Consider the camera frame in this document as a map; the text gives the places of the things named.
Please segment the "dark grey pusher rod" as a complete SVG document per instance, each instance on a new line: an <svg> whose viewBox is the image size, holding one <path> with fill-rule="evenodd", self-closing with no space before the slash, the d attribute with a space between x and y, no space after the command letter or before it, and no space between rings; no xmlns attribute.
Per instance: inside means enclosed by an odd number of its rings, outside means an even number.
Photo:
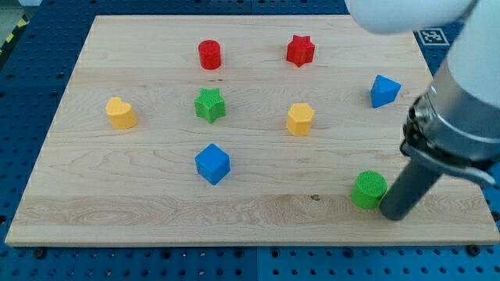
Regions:
<svg viewBox="0 0 500 281"><path fill-rule="evenodd" d="M381 199L380 212L390 220L404 219L440 177L441 173L410 160Z"/></svg>

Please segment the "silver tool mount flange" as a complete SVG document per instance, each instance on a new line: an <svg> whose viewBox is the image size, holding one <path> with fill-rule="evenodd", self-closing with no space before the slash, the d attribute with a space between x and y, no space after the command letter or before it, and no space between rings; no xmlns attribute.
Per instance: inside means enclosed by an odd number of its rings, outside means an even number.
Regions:
<svg viewBox="0 0 500 281"><path fill-rule="evenodd" d="M488 170L499 160L499 99L466 90L443 61L428 89L409 108L400 150L426 174L446 174L482 188L495 184Z"/></svg>

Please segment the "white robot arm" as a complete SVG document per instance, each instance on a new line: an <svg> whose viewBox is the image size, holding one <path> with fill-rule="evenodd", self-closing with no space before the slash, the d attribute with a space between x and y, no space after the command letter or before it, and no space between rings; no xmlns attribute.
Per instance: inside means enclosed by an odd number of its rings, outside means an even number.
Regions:
<svg viewBox="0 0 500 281"><path fill-rule="evenodd" d="M488 170L499 160L499 3L349 0L346 6L375 34L464 23L430 86L409 108L400 146L409 162L380 212L403 219L443 174L482 188L495 184Z"/></svg>

